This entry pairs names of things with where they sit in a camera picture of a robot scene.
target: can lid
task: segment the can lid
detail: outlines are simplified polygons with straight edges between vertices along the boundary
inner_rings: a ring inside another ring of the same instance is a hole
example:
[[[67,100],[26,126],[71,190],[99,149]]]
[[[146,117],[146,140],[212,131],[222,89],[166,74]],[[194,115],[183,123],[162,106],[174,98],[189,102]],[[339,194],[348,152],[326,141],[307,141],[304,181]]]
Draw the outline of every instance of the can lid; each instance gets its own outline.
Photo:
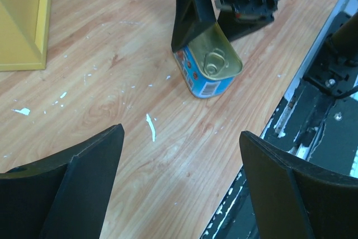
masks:
[[[241,59],[217,23],[190,42],[189,49],[200,73],[210,80],[234,77],[243,69]]]

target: can label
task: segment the can label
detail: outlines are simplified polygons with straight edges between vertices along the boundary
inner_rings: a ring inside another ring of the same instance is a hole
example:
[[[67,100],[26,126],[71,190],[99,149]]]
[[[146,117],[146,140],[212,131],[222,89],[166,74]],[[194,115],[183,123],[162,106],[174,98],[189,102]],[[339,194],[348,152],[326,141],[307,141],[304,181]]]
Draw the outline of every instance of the can label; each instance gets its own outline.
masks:
[[[198,98],[211,98],[227,90],[234,77],[211,80],[204,77],[188,46],[174,53],[175,59],[191,93]]]

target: barcode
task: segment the barcode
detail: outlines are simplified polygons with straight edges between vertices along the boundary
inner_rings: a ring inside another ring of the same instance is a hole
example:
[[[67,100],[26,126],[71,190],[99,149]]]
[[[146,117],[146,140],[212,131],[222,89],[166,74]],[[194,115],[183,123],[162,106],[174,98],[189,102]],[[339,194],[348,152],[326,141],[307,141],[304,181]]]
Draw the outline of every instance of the barcode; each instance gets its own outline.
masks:
[[[192,81],[191,77],[189,77],[189,78],[188,78],[188,84],[189,84],[189,88],[191,88],[191,89],[192,89],[192,87],[193,87],[194,83],[193,83],[193,81]]]
[[[187,78],[187,76],[188,76],[188,71],[187,71],[185,68],[183,68],[183,74],[184,74],[184,78]]]
[[[214,95],[216,89],[218,88],[220,81],[218,82],[206,82],[204,88],[202,89],[200,95],[201,96],[210,96]]]

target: black cable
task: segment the black cable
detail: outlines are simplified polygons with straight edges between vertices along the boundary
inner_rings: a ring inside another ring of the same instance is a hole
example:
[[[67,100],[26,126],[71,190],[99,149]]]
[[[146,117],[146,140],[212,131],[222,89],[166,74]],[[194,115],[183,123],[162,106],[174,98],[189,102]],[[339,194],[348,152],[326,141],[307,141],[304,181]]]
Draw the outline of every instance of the black cable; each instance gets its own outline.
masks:
[[[335,95],[334,97],[335,97],[335,99],[343,99],[343,98],[346,98],[346,97],[349,97],[349,96],[355,94],[356,92],[358,92],[358,85],[353,87],[349,91],[346,91],[340,95]]]

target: black panel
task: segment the black panel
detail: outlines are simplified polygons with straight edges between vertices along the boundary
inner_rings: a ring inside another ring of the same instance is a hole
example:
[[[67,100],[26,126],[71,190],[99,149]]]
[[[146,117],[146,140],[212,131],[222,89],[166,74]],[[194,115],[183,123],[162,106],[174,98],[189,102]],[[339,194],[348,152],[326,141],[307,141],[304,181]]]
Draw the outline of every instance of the black panel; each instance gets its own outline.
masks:
[[[358,149],[358,102],[338,100],[329,111],[323,136],[309,162],[331,171],[349,175]]]
[[[1,238],[99,238],[123,140],[112,126],[0,174]]]

